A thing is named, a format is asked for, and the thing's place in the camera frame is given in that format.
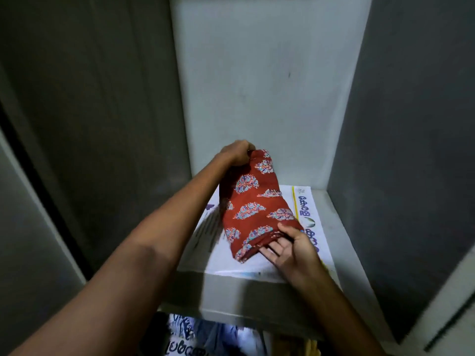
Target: finger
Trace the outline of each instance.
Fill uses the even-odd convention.
[[[289,235],[290,237],[292,237],[293,239],[296,239],[298,237],[300,237],[300,235],[302,234],[300,232],[300,230],[296,229],[295,227],[291,227],[291,226],[285,226],[283,223],[279,222],[277,224],[277,227],[279,228],[280,231],[286,233],[287,235]]]
[[[279,256],[282,254],[282,251],[284,250],[284,248],[275,241],[272,241],[271,243],[269,243],[268,246]]]
[[[275,253],[273,253],[272,251],[266,249],[265,247],[261,247],[261,248],[259,249],[259,252],[260,252],[261,254],[263,254],[264,257],[265,257],[266,259],[268,259],[270,262],[272,262],[272,263],[274,263],[274,264],[277,262],[277,258],[278,258],[277,255],[276,255]]]
[[[285,237],[279,237],[279,238],[277,239],[277,242],[278,242],[279,244],[281,244],[283,248],[292,246],[292,243],[291,243],[288,239],[286,239]]]
[[[256,147],[254,146],[253,143],[251,143],[249,141],[247,143],[248,143],[248,146],[247,146],[248,151],[254,151],[256,149]]]

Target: folded cloth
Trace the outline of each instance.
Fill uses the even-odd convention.
[[[219,185],[219,198],[231,252],[241,263],[284,235],[279,222],[303,230],[282,197],[266,150],[252,151],[249,164],[229,169]]]

